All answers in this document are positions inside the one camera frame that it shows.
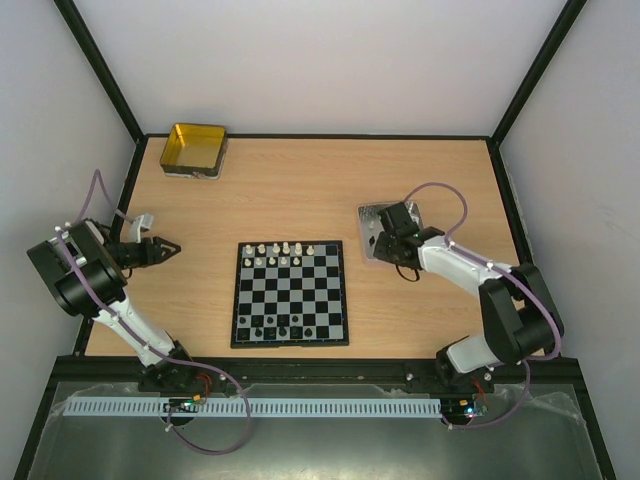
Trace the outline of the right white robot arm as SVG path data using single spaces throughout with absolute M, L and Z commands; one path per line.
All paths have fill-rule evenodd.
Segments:
M 514 365 L 539 351 L 547 353 L 542 360 L 559 355 L 564 326 L 535 265 L 486 259 L 435 227 L 420 227 L 402 202 L 381 209 L 378 217 L 376 259 L 438 275 L 479 300 L 482 332 L 436 354 L 436 379 L 443 389 L 458 391 L 485 368 Z

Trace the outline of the pink tin with chess pieces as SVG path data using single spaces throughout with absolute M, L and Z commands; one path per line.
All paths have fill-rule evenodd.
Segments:
M 360 238 L 364 255 L 369 260 L 377 260 L 374 258 L 374 246 L 380 232 L 382 231 L 382 225 L 378 213 L 395 203 L 374 203 L 365 204 L 357 208 L 358 223 L 360 228 Z M 419 215 L 419 210 L 413 202 L 404 202 L 411 217 L 422 228 L 422 220 Z

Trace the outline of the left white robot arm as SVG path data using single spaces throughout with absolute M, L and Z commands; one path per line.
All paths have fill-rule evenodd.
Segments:
M 179 245 L 158 236 L 113 241 L 101 225 L 83 219 L 56 228 L 54 237 L 28 249 L 27 257 L 67 314 L 109 328 L 134 350 L 143 366 L 142 386 L 178 392 L 194 385 L 196 368 L 180 342 L 138 313 L 125 274 L 180 252 Z

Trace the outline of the black and silver chessboard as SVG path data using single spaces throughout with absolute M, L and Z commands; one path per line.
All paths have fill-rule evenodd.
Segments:
M 342 241 L 238 245 L 233 349 L 349 343 Z

